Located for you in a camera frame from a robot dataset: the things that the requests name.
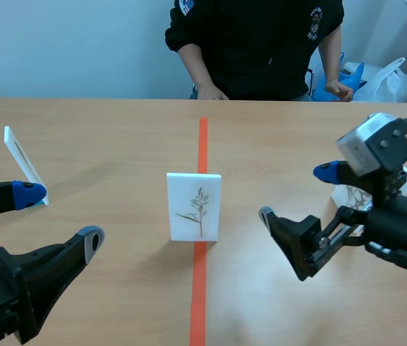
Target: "table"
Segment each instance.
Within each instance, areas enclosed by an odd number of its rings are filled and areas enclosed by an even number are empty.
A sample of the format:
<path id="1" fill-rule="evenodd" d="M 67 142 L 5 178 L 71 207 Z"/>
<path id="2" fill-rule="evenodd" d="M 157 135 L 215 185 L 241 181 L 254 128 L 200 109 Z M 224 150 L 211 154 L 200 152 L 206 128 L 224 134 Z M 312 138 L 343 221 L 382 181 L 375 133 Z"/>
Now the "table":
<path id="1" fill-rule="evenodd" d="M 209 171 L 223 176 L 207 345 L 407 345 L 407 271 L 343 249 L 301 283 L 257 215 L 329 219 L 332 187 L 312 169 L 340 159 L 336 139 L 372 112 L 406 117 L 407 105 L 0 99 L 0 181 L 25 179 L 3 144 L 10 125 L 50 193 L 48 207 L 0 215 L 0 246 L 107 232 L 30 345 L 189 344 L 193 244 L 169 241 L 166 173 L 196 172 L 201 117 Z"/>

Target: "person's torso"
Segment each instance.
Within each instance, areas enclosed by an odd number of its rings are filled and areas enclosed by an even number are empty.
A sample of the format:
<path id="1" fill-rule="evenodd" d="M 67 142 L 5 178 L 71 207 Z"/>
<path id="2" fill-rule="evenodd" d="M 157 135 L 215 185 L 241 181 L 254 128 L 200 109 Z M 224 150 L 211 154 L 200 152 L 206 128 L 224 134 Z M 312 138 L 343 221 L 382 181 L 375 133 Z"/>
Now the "person's torso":
<path id="1" fill-rule="evenodd" d="M 220 0 L 203 56 L 233 99 L 292 99 L 307 92 L 310 57 L 338 0 Z"/>

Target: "plastic bag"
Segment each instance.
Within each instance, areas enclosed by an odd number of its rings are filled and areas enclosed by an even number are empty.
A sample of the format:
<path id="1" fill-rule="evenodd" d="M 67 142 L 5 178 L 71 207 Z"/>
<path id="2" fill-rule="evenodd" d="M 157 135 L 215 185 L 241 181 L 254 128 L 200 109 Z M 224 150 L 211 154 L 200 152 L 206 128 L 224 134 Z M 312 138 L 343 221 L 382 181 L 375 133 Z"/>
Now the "plastic bag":
<path id="1" fill-rule="evenodd" d="M 339 82 L 352 88 L 354 93 L 358 90 L 360 86 L 360 80 L 362 79 L 362 74 L 364 70 L 364 63 L 361 63 L 354 74 L 343 74 L 339 73 Z M 325 91 L 325 79 L 321 79 L 317 88 L 312 95 L 312 99 L 316 102 L 331 102 L 338 101 L 339 98 Z"/>
<path id="2" fill-rule="evenodd" d="M 354 95 L 354 101 L 360 102 L 404 102 L 406 97 L 406 75 L 400 70 L 405 58 L 399 58 L 368 81 Z"/>

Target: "white box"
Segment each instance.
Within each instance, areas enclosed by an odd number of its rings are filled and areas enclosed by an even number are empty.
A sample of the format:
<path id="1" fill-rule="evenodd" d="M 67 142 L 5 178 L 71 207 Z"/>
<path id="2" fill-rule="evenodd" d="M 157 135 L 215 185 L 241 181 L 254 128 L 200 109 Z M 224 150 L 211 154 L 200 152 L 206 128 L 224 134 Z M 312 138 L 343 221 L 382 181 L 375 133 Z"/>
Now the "white box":
<path id="1" fill-rule="evenodd" d="M 168 173 L 171 240 L 218 241 L 221 176 Z"/>

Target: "logo on hoodie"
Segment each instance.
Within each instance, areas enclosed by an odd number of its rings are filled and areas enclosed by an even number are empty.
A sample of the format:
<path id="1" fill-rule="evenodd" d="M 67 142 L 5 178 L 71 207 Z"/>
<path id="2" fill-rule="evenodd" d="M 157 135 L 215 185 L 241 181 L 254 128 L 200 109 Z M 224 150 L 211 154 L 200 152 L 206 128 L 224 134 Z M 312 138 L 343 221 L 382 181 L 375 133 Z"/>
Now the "logo on hoodie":
<path id="1" fill-rule="evenodd" d="M 179 0 L 179 5 L 184 16 L 187 16 L 189 11 L 194 6 L 194 0 Z"/>
<path id="2" fill-rule="evenodd" d="M 312 17 L 312 25 L 310 26 L 310 32 L 308 33 L 308 37 L 310 40 L 315 41 L 318 38 L 318 29 L 320 28 L 321 18 L 323 16 L 323 12 L 320 7 L 317 7 L 310 13 Z"/>

